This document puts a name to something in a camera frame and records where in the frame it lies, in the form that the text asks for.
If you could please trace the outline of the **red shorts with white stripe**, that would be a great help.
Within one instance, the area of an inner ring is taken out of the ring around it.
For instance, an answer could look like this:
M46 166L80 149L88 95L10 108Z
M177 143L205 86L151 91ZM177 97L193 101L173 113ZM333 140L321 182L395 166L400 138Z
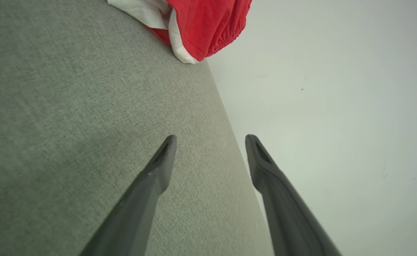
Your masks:
M246 27L252 0L107 0L196 64L231 44Z

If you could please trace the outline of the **grey fabric sofa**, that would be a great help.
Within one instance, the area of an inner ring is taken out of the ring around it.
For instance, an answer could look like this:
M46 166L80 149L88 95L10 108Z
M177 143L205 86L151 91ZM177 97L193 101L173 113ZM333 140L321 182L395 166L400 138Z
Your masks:
M79 256L169 135L146 256L274 256L207 61L106 0L0 0L0 256Z

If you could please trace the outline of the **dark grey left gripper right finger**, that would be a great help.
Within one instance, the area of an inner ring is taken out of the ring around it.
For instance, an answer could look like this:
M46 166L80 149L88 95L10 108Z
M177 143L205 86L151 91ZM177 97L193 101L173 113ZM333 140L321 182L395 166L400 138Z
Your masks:
M245 140L250 175L261 193L275 256L342 256L255 135Z

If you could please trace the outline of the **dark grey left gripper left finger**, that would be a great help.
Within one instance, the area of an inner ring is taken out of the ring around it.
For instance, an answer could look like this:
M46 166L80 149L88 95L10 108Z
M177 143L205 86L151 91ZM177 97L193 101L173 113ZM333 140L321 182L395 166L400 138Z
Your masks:
M168 188L176 136L168 136L137 175L80 256L144 256L159 196Z

